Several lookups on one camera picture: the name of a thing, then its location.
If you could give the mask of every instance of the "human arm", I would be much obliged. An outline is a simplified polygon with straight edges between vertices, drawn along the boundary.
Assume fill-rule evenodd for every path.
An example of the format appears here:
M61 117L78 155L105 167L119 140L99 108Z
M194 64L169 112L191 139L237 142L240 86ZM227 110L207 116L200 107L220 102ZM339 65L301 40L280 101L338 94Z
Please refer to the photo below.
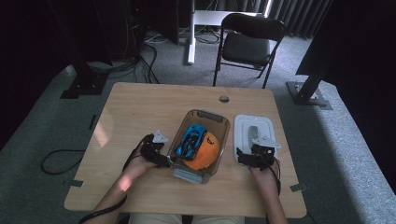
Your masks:
M279 161L276 160L271 166L275 174L278 174ZM269 168L260 170L258 168L249 167L250 173L253 175L256 183L259 186L260 194L265 201L267 207L267 216L271 224L288 223L285 212L283 211L282 203L280 202L276 177Z
M123 198L127 195L128 191L131 189L136 179L153 166L155 166L154 163L146 161L146 159L140 155L139 148L136 151L134 158L129 162L128 166L126 166L122 174L117 178L117 180L107 191L106 195L102 198L99 204L94 207L92 211L97 212L121 202ZM115 223L119 212L120 209L118 208L110 213L91 218L85 221L84 224Z

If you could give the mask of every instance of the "chair backrest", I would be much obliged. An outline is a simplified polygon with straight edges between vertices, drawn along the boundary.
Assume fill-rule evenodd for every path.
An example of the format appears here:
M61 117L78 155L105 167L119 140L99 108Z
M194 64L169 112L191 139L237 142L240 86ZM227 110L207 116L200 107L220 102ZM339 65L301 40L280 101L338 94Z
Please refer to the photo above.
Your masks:
M231 13L221 23L221 31L234 30L243 35L255 38L270 39L280 42L286 33L286 26L282 21L264 17L254 17L242 13Z

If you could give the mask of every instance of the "black stand base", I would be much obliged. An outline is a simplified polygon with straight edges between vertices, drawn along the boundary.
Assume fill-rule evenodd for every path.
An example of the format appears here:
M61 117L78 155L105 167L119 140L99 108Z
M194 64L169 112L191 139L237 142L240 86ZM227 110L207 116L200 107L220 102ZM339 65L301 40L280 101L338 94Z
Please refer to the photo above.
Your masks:
M95 74L90 83L81 84L78 75L75 77L69 90L62 93L61 99L78 99L80 95L100 95L106 85L108 73Z
M303 84L303 82L286 82L291 97L293 98L293 102L296 105L318 105L321 110L332 110L330 102L323 99L323 96L320 93L319 89L315 91L314 95L310 99L304 99L299 97L298 92Z

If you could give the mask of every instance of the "white tray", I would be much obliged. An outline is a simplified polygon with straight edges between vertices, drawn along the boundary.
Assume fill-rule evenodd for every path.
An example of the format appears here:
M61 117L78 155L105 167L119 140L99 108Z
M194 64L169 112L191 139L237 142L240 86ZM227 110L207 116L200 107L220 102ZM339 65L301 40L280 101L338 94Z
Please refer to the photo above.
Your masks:
M250 126L257 126L259 137L267 136L276 142L274 125L267 117L256 117L250 115L238 115L235 117L233 124L233 157L238 162L238 155L236 155L236 148L238 147L245 154L251 154L249 148L248 130ZM275 150L275 157L277 158L278 148Z

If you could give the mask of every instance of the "orange object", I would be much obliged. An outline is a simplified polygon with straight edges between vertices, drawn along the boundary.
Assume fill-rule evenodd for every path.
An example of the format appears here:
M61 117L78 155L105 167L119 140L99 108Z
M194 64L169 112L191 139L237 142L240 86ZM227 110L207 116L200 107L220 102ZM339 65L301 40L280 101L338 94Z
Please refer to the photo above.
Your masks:
M183 160L184 164L193 170L201 170L212 164L219 155L219 140L213 133L206 132L194 160Z

